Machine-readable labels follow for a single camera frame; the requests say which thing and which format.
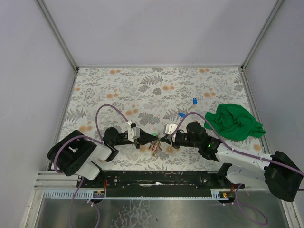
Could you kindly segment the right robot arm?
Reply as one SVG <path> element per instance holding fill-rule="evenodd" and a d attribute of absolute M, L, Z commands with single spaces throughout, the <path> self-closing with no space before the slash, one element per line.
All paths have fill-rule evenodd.
<path fill-rule="evenodd" d="M 286 202 L 293 202 L 299 191 L 302 171 L 283 152 L 264 154 L 233 148 L 208 135 L 198 122 L 189 123 L 186 131 L 179 130 L 176 124 L 167 124 L 164 134 L 161 142 L 175 149 L 197 148 L 203 158 L 221 163 L 218 174 L 232 184 L 266 189 Z"/>

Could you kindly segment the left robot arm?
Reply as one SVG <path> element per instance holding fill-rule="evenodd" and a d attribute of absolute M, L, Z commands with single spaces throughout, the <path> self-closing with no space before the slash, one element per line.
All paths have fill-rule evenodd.
<path fill-rule="evenodd" d="M 157 137 L 146 133 L 132 124 L 132 128 L 120 133 L 114 127 L 107 128 L 101 141 L 83 135 L 79 130 L 70 133 L 53 146 L 47 158 L 53 163 L 54 169 L 66 176 L 78 175 L 88 180 L 94 180 L 101 168 L 96 160 L 112 161 L 119 151 L 116 145 L 134 144 L 138 149 L 156 141 Z"/>

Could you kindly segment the spiral keyring with yellow handle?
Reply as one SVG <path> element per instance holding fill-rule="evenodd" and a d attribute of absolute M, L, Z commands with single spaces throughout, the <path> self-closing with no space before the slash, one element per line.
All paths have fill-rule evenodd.
<path fill-rule="evenodd" d="M 158 151 L 162 150 L 161 141 L 157 133 L 153 133 L 152 135 L 156 137 L 156 140 L 150 142 L 148 149 L 152 151 L 152 156 L 155 156 Z"/>

